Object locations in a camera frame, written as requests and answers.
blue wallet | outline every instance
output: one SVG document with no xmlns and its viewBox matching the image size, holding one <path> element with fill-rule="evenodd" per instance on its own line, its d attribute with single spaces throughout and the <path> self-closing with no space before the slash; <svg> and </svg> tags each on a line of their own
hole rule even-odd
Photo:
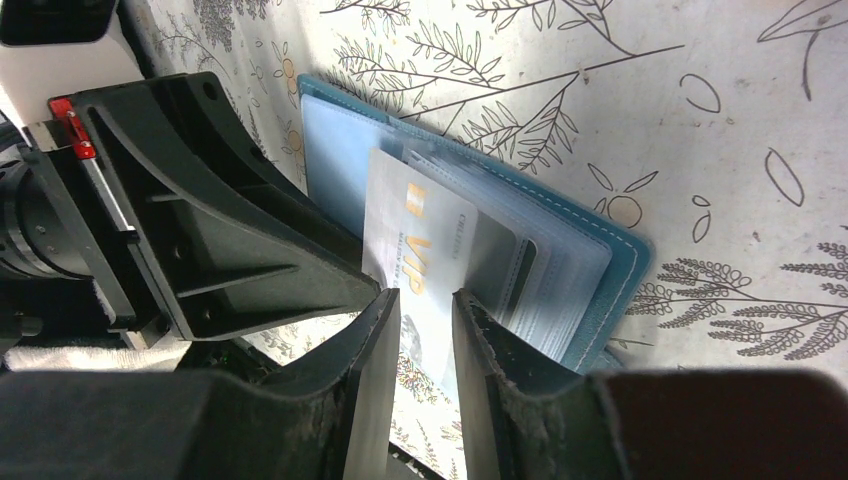
<svg viewBox="0 0 848 480">
<path fill-rule="evenodd" d="M 645 239 L 497 159 L 391 117 L 316 77 L 300 75 L 298 87 L 303 100 L 311 101 L 306 97 L 312 97 L 334 106 L 304 113 L 309 197 L 360 238 L 371 149 L 379 148 L 400 159 L 412 140 L 480 166 L 498 181 L 532 196 L 574 229 L 605 244 L 611 252 L 609 264 L 560 363 L 578 373 L 586 373 L 596 365 L 616 364 L 603 350 L 650 268 L 653 251 Z"/>
</svg>

fern drawing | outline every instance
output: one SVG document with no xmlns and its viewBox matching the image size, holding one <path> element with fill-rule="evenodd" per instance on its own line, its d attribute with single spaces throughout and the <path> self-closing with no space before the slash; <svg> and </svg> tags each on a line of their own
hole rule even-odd
<svg viewBox="0 0 848 480">
<path fill-rule="evenodd" d="M 586 1 L 579 0 L 575 5 Z M 594 8 L 601 10 L 607 6 L 609 3 L 602 3 Z M 588 71 L 683 47 L 677 45 L 640 54 L 627 52 L 618 59 L 502 87 L 505 75 L 498 67 L 503 57 L 485 54 L 479 31 L 466 34 L 458 24 L 454 29 L 443 29 L 438 24 L 419 22 L 418 31 L 405 36 L 405 40 L 413 49 L 412 55 L 397 61 L 377 42 L 341 37 L 341 45 L 334 50 L 337 65 L 320 76 L 377 108 L 400 113 L 402 119 L 419 121 L 431 112 L 455 108 L 441 129 L 443 136 L 450 136 L 534 175 L 540 168 L 563 164 L 563 156 L 573 153 L 573 142 L 579 131 L 577 122 L 566 110 L 565 99 L 566 91 L 577 78 Z M 559 82 L 556 92 L 540 103 L 532 116 L 517 118 L 509 108 L 506 95 L 549 82 Z M 431 106 L 427 100 L 429 92 L 441 85 L 473 88 L 466 98 Z M 470 102 L 484 99 L 477 117 L 462 116 Z"/>
<path fill-rule="evenodd" d="M 848 247 L 828 242 L 817 247 L 835 261 L 791 263 L 780 268 L 831 279 L 822 283 L 821 289 L 837 298 L 848 298 Z M 657 274 L 662 283 L 643 284 L 628 314 L 675 315 L 660 323 L 660 328 L 681 328 L 710 319 L 710 326 L 716 329 L 708 333 L 711 338 L 751 344 L 737 351 L 746 357 L 783 354 L 785 360 L 803 360 L 826 353 L 848 339 L 848 302 L 755 297 L 745 292 L 751 278 L 722 263 L 679 258 L 662 265 L 662 269 L 663 273 Z M 722 318 L 728 312 L 734 318 Z"/>
<path fill-rule="evenodd" d="M 159 27 L 153 38 L 156 52 L 170 58 L 179 57 L 187 68 L 194 68 L 195 71 L 212 70 L 218 74 L 223 73 L 230 79 L 227 69 L 215 54 L 206 48 L 188 17 L 182 15 L 178 21 L 172 13 L 168 12 L 167 15 L 169 27 Z"/>
<path fill-rule="evenodd" d="M 613 0 L 496 0 L 486 5 L 484 0 L 474 0 L 466 5 L 469 10 L 476 12 L 477 17 L 488 17 L 495 25 L 495 33 L 500 33 L 509 27 L 516 17 L 525 16 L 533 21 L 536 30 L 552 29 L 571 30 L 584 25 L 592 28 L 616 50 L 625 55 L 633 55 L 612 38 L 606 9 Z M 565 5 L 565 22 L 557 20 L 559 12 L 557 5 Z"/>
<path fill-rule="evenodd" d="M 403 352 L 398 357 L 397 381 L 400 386 L 412 393 L 418 403 L 426 402 L 435 405 L 439 400 L 439 388 Z"/>
<path fill-rule="evenodd" d="M 439 475 L 444 476 L 441 469 L 439 469 L 439 457 L 436 455 L 436 451 L 433 449 L 433 444 L 430 443 L 430 439 L 427 437 L 427 430 L 424 429 L 424 425 L 421 424 L 421 420 L 415 420 L 415 423 L 418 424 L 418 430 L 421 431 L 421 438 L 424 443 L 424 457 L 426 458 L 427 466 L 432 468 L 433 471 Z"/>
<path fill-rule="evenodd" d="M 266 7 L 271 0 L 193 0 L 194 14 L 200 19 L 203 32 L 209 38 L 212 47 L 219 43 L 224 51 L 233 50 L 233 10 L 239 15 L 247 15 L 253 20 L 265 20 Z"/>
<path fill-rule="evenodd" d="M 324 79 L 378 108 L 396 112 L 404 107 L 407 95 L 413 96 L 413 108 L 421 106 L 426 110 L 422 103 L 424 94 L 437 82 L 500 90 L 494 84 L 504 76 L 496 74 L 494 69 L 501 57 L 481 58 L 479 32 L 473 42 L 466 44 L 459 25 L 453 33 L 435 24 L 421 22 L 420 26 L 421 31 L 407 36 L 406 40 L 415 45 L 412 56 L 420 59 L 416 61 L 422 63 L 422 69 L 412 58 L 396 61 L 382 45 L 371 40 L 366 39 L 363 45 L 343 37 L 342 45 L 334 50 L 339 58 L 338 67 L 325 73 Z"/>
<path fill-rule="evenodd" d="M 409 2 L 406 0 L 338 0 L 332 10 L 320 13 L 328 15 L 345 10 L 359 10 L 362 29 L 371 30 L 374 35 L 377 35 L 377 22 L 382 24 L 386 37 L 389 33 L 396 34 L 398 26 L 409 25 Z"/>
<path fill-rule="evenodd" d="M 483 107 L 482 122 L 469 120 L 462 125 L 464 136 L 457 141 L 471 145 L 502 161 L 518 156 L 518 168 L 539 173 L 537 164 L 546 168 L 556 162 L 562 165 L 562 149 L 573 153 L 571 133 L 579 133 L 574 120 L 565 113 L 565 91 L 577 79 L 575 75 L 562 89 L 551 97 L 527 122 L 519 124 L 515 116 L 502 103 L 496 102 L 499 115 L 493 108 Z"/>
</svg>

black plastic bracket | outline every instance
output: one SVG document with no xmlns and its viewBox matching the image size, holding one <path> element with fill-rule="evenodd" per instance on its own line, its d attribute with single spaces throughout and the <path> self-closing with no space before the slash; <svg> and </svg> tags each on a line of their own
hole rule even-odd
<svg viewBox="0 0 848 480">
<path fill-rule="evenodd" d="M 163 323 L 186 340 L 226 340 L 360 311 L 376 295 L 359 239 L 264 157 L 214 74 L 67 98 L 96 158 L 71 148 L 25 158 L 57 192 L 114 331 L 140 346 Z"/>
<path fill-rule="evenodd" d="M 462 290 L 453 332 L 469 480 L 829 478 L 848 468 L 848 397 L 824 375 L 581 377 Z"/>
<path fill-rule="evenodd" d="M 0 477 L 383 478 L 399 342 L 385 290 L 262 386 L 204 370 L 0 376 Z"/>
</svg>

white stitching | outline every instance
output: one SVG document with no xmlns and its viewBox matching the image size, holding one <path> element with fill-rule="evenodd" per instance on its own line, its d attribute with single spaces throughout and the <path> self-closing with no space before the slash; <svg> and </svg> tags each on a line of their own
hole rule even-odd
<svg viewBox="0 0 848 480">
<path fill-rule="evenodd" d="M 465 158 L 465 159 L 469 160 L 470 162 L 472 162 L 472 164 L 473 164 L 474 166 L 479 166 L 480 168 L 483 168 L 484 170 L 487 170 L 485 165 L 482 165 L 482 164 L 480 164 L 479 162 L 476 162 L 474 159 L 470 158 L 468 155 L 465 155 L 465 154 L 463 154 L 463 153 L 456 152 L 456 151 L 455 151 L 455 153 L 456 153 L 457 155 L 460 155 L 460 156 L 462 156 L 463 158 Z M 539 196 L 540 198 L 546 198 L 546 197 L 545 197 L 544 195 L 542 195 L 542 194 L 537 194 L 537 196 Z M 533 196 L 532 196 L 532 195 L 528 195 L 528 197 L 529 197 L 529 198 L 531 199 L 531 201 L 532 201 Z M 545 232 L 546 232 L 546 233 L 550 236 L 550 231 L 549 231 L 549 230 L 545 229 Z M 576 232 L 578 235 L 580 235 L 581 237 L 583 237 L 583 238 L 585 238 L 585 239 L 589 240 L 590 242 L 592 242 L 592 243 L 594 243 L 594 244 L 596 244 L 596 245 L 599 245 L 599 246 L 601 246 L 601 247 L 603 247 L 603 248 L 605 248 L 605 249 L 609 249 L 609 245 L 608 245 L 608 244 L 606 244 L 606 243 L 604 243 L 604 242 L 602 242 L 602 241 L 600 241 L 597 237 L 593 237 L 593 236 L 589 235 L 588 233 L 583 232 L 583 231 L 581 231 L 581 230 L 575 230 L 575 232 Z M 542 295 L 549 293 L 549 292 L 551 291 L 551 289 L 553 288 L 553 285 L 551 285 L 550 283 L 547 283 L 547 282 L 549 282 L 549 281 L 550 281 L 550 277 L 551 277 L 552 275 L 554 275 L 554 273 L 553 273 L 553 272 L 555 272 L 555 271 L 556 271 L 556 269 L 558 269 L 558 268 L 559 268 L 559 264 L 554 264 L 554 265 L 553 265 L 553 269 L 554 269 L 554 270 L 553 270 L 553 271 L 551 271 L 549 274 L 547 274 L 547 275 L 545 276 L 545 282 L 546 282 L 546 284 L 545 284 L 545 285 L 546 285 L 546 286 L 545 286 L 545 287 L 544 287 L 544 288 L 540 291 L 540 293 L 541 293 Z M 528 338 L 530 338 L 530 337 L 532 337 L 532 336 L 535 334 L 535 332 L 536 332 L 536 325 L 534 325 L 534 326 L 530 329 L 530 331 L 526 333 L 526 335 L 527 335 L 527 337 L 528 337 Z"/>
<path fill-rule="evenodd" d="M 505 180 L 509 183 L 512 183 L 513 185 L 515 185 L 517 187 L 522 187 L 525 190 L 529 190 L 532 193 L 536 193 L 534 190 L 527 189 L 526 187 L 524 187 L 523 185 L 520 185 L 518 182 L 516 182 L 512 179 L 506 178 L 503 174 L 500 174 L 500 173 L 494 171 L 488 165 L 483 165 L 483 168 L 485 168 L 486 170 L 492 172 L 493 174 L 501 177 L 503 180 Z M 580 219 L 582 219 L 586 223 L 589 223 L 589 220 L 586 219 L 586 217 L 583 217 L 583 216 L 579 215 L 578 213 L 572 212 L 567 207 L 564 207 L 564 206 L 560 205 L 559 203 L 555 203 L 555 205 L 558 206 L 560 209 L 562 209 L 562 210 L 564 210 L 564 211 L 566 211 L 566 212 L 568 212 L 568 213 L 570 213 L 574 216 L 579 217 Z M 589 348 L 587 348 L 586 350 L 583 351 L 583 355 L 581 355 L 580 360 L 577 361 L 577 366 L 575 367 L 575 370 L 580 368 L 581 365 L 583 365 L 583 361 L 586 359 L 586 355 L 589 354 L 589 349 L 594 345 L 595 341 L 598 339 L 598 336 L 601 334 L 601 330 L 603 329 L 603 327 L 606 325 L 607 321 L 609 320 L 610 314 L 612 313 L 613 309 L 617 306 L 618 301 L 621 298 L 621 294 L 624 292 L 624 287 L 627 285 L 628 281 L 630 280 L 630 277 L 633 276 L 633 270 L 636 269 L 636 262 L 639 260 L 639 251 L 636 250 L 636 248 L 633 245 L 631 245 L 629 242 L 625 241 L 623 238 L 619 237 L 618 235 L 610 232 L 606 228 L 601 227 L 601 230 L 608 233 L 611 237 L 618 239 L 618 241 L 624 243 L 625 245 L 630 247 L 631 250 L 633 250 L 633 254 L 634 254 L 633 264 L 630 266 L 630 271 L 627 273 L 627 277 L 624 279 L 624 283 L 621 285 L 621 288 L 618 290 L 618 294 L 615 296 L 612 303 L 610 304 L 609 310 L 607 310 L 607 313 L 604 315 L 604 319 L 601 321 L 601 325 L 598 327 L 597 330 L 595 330 L 595 335 L 592 337 L 592 340 L 589 341 Z"/>
<path fill-rule="evenodd" d="M 451 182 L 454 186 L 456 186 L 460 190 L 464 190 L 463 185 L 460 185 L 459 181 L 456 178 L 451 177 L 443 168 L 439 167 L 438 165 L 436 165 L 432 162 L 431 163 L 419 162 L 419 163 L 423 166 L 422 168 L 435 170 L 437 172 L 437 174 L 441 175 L 441 177 L 445 181 Z M 523 225 L 523 222 L 521 222 L 517 218 L 510 215 L 509 212 L 502 212 L 502 213 L 504 215 L 506 215 L 507 217 L 509 217 L 509 219 L 512 220 L 513 223 Z M 516 258 L 515 262 L 513 263 L 513 266 L 518 264 L 520 262 L 521 258 L 524 257 L 524 252 L 526 251 L 526 248 L 527 248 L 526 245 L 521 247 L 519 256 Z M 506 284 L 506 288 L 504 288 L 504 291 L 506 291 L 507 293 L 506 293 L 505 296 L 502 296 L 501 299 L 498 301 L 498 310 L 506 308 L 506 305 L 509 302 L 510 293 L 512 292 L 512 289 L 515 288 L 515 282 L 518 279 L 518 271 L 519 271 L 518 268 L 512 269 L 512 274 L 510 274 L 509 280 Z"/>
</svg>

camera lens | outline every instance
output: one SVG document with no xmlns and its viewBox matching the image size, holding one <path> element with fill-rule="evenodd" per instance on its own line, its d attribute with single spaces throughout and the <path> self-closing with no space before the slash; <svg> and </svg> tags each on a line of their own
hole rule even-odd
<svg viewBox="0 0 848 480">
<path fill-rule="evenodd" d="M 0 280 L 88 277 L 29 167 L 16 159 L 0 162 Z"/>
</svg>

